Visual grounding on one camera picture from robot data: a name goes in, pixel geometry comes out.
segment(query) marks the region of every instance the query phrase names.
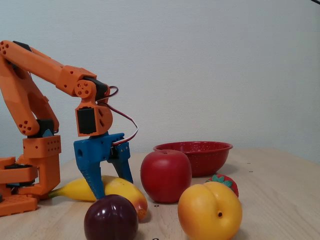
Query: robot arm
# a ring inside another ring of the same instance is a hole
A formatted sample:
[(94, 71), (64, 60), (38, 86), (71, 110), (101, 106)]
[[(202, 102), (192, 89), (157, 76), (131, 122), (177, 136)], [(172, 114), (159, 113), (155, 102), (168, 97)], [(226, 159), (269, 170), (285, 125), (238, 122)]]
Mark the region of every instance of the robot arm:
[(29, 73), (54, 84), (72, 97), (81, 98), (76, 109), (79, 137), (102, 135), (111, 127), (111, 110), (96, 103), (108, 102), (105, 96), (110, 94), (110, 88), (99, 82), (92, 72), (63, 65), (17, 41), (1, 41), (0, 56), (0, 88), (4, 101), (23, 135), (33, 136), (40, 130), (33, 113), (38, 119), (53, 120), (55, 132), (59, 128), (59, 122), (48, 99), (42, 95)]
[[(45, 198), (60, 182), (61, 140), (54, 135), (59, 122), (31, 74), (72, 97), (81, 98), (75, 109), (78, 136), (90, 138), (76, 141), (74, 151), (78, 169), (95, 197), (99, 199), (105, 194), (102, 161), (112, 163), (119, 177), (133, 182), (128, 141), (136, 135), (138, 126), (132, 118), (108, 105), (108, 98), (118, 89), (110, 94), (112, 87), (84, 68), (63, 65), (27, 44), (4, 40), (0, 42), (0, 89), (15, 124), (27, 138), (23, 139), (23, 155), (17, 161), (0, 158), (0, 195), (4, 197), (0, 216), (34, 210), (37, 203), (28, 196)], [(109, 135), (113, 123), (111, 110), (134, 123), (137, 130), (131, 137), (124, 139), (123, 133)], [(37, 176), (39, 183), (33, 184)], [(18, 188), (18, 195), (11, 195), (10, 184)]]

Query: wooden table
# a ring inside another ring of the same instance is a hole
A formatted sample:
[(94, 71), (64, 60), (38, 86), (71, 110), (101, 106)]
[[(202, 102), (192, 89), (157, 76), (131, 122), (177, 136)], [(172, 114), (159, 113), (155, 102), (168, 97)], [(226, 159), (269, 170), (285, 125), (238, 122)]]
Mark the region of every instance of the wooden table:
[[(140, 165), (146, 154), (133, 154), (133, 180), (143, 192)], [(235, 240), (320, 240), (320, 164), (277, 149), (232, 149), (218, 171), (239, 187), (243, 220)], [(104, 175), (116, 172), (102, 163)], [(75, 161), (61, 167), (61, 184), (82, 177)], [(208, 177), (194, 178), (193, 184)], [(176, 204), (148, 198), (149, 215), (139, 224), (137, 240), (187, 240)], [(0, 240), (85, 240), (84, 216), (91, 203), (56, 197), (33, 212), (0, 218)]]

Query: white wall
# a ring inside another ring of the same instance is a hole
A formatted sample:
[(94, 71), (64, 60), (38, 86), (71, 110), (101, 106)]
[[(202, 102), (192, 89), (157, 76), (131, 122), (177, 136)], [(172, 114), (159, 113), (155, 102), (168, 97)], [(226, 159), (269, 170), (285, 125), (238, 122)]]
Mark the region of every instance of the white wall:
[[(140, 126), (131, 151), (226, 141), (320, 160), (320, 5), (310, 0), (2, 1), (1, 38), (119, 87), (110, 104)], [(34, 77), (74, 157), (80, 99)], [(0, 157), (22, 135), (0, 99)], [(133, 125), (115, 117), (111, 133)]]

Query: dark purple plum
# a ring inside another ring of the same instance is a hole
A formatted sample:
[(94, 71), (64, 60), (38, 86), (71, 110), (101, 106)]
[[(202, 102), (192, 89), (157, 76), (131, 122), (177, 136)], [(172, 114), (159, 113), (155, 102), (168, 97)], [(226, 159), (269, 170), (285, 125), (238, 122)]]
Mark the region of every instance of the dark purple plum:
[(93, 203), (84, 217), (87, 240), (133, 240), (138, 215), (132, 203), (120, 195), (107, 195)]

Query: yellow banana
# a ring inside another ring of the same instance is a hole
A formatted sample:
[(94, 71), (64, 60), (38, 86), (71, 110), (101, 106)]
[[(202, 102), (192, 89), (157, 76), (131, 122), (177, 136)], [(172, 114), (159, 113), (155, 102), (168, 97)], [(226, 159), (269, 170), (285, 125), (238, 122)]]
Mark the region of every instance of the yellow banana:
[[(128, 199), (134, 206), (139, 220), (147, 214), (148, 203), (143, 193), (131, 182), (116, 176), (103, 175), (105, 195), (116, 194)], [(96, 201), (96, 197), (91, 191), (87, 181), (79, 178), (69, 182), (67, 185), (49, 192), (49, 198), (65, 196), (74, 200)]]

